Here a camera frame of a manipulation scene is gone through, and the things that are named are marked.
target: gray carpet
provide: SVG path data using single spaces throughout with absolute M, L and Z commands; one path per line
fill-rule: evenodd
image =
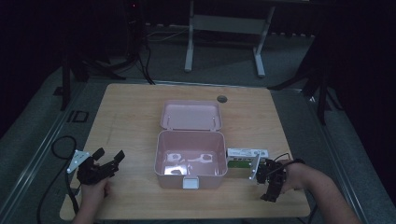
M 166 82 L 201 83 L 231 86 L 267 87 L 278 84 L 292 77 L 304 57 L 312 39 L 305 37 L 285 38 L 272 35 L 267 38 L 263 50 L 263 61 L 267 76 L 256 76 L 251 46 L 235 45 L 225 42 L 211 43 L 205 38 L 196 38 L 194 63 L 192 71 L 184 73 L 184 60 L 187 39 L 184 34 L 177 38 L 160 42 L 149 42 L 151 55 L 148 70 L 159 84 Z M 149 57 L 148 51 L 142 49 L 142 59 Z M 125 83 L 145 83 L 139 66 L 134 65 L 118 71 L 127 77 Z M 60 112 L 62 99 L 53 96 L 57 86 L 61 85 L 61 73 L 58 70 L 51 75 L 26 107 L 21 117 L 11 127 L 0 142 L 0 185 L 1 202 L 6 202 L 29 161 L 42 148 L 43 160 L 33 175 L 31 183 L 22 197 L 14 204 L 5 223 L 35 223 L 37 205 L 50 181 L 64 161 L 55 158 L 50 152 L 50 144 L 56 137 L 72 135 L 77 139 L 77 148 L 83 148 L 92 126 L 95 113 L 101 102 L 106 86 L 115 82 L 101 75 L 92 75 L 88 83 L 73 82 L 75 101 L 68 109 Z M 300 89 L 304 82 L 291 86 L 288 90 L 273 91 L 276 109 L 285 135 L 294 157 L 304 159 L 309 165 L 334 178 L 340 189 L 346 192 L 347 199 L 358 204 L 358 212 L 367 223 L 393 223 L 396 210 L 383 189 L 376 173 L 364 152 L 359 137 L 350 125 L 347 116 L 337 111 L 326 111 L 327 126 L 318 124 L 315 116 L 316 104 L 304 98 L 295 89 Z M 72 111 L 88 112 L 87 122 L 68 122 Z M 72 142 L 63 140 L 56 145 L 57 152 L 64 156 L 73 150 Z M 64 176 L 60 176 L 50 189 L 42 207 L 42 223 L 67 223 L 59 218 L 60 207 L 65 195 Z M 314 200 L 307 194 L 311 208 Z M 120 223 L 139 223 L 139 221 L 122 221 Z M 296 218 L 248 219 L 249 223 L 300 223 Z M 320 212 L 314 216 L 313 223 L 323 223 Z

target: human arm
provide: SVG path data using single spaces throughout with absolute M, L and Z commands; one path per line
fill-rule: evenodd
M 105 193 L 109 193 L 109 191 L 108 178 L 95 185 L 81 185 L 81 205 L 73 219 L 73 224 L 92 224 L 105 198 Z
M 281 193 L 289 189 L 307 189 L 314 196 L 326 223 L 361 223 L 330 177 L 298 162 L 285 169 L 287 177 Z

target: white metal frame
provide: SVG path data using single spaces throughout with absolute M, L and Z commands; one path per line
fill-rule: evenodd
M 262 46 L 267 37 L 271 19 L 274 15 L 275 7 L 270 7 L 266 20 L 218 17 L 206 15 L 194 15 L 194 1 L 190 0 L 190 21 L 189 21 L 189 45 L 187 46 L 185 72 L 192 70 L 192 58 L 194 53 L 193 32 L 194 30 L 220 31 L 239 34 L 260 35 L 260 42 L 253 49 L 259 77 L 264 77 L 264 66 L 262 64 Z

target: dark background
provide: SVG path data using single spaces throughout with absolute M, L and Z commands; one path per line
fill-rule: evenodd
M 241 17 L 261 17 L 255 1 L 200 1 L 197 11 Z M 331 86 L 336 90 L 369 158 L 395 202 L 394 128 L 396 4 L 393 1 L 335 1 L 280 4 L 271 32 L 317 35 L 331 64 Z M 151 24 L 188 23 L 185 0 L 135 1 Z M 106 57 L 106 34 L 126 31 L 111 26 L 122 18 L 122 2 L 2 1 L 0 3 L 0 135 L 14 122 L 40 85 L 61 65 L 66 39 L 94 59 Z M 111 48 L 116 49 L 119 42 Z

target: white label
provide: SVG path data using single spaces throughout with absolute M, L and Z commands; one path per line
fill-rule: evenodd
M 268 158 L 267 149 L 254 149 L 254 148 L 228 148 L 227 156 L 237 158 L 251 158 L 253 159 L 260 154 L 260 158 Z

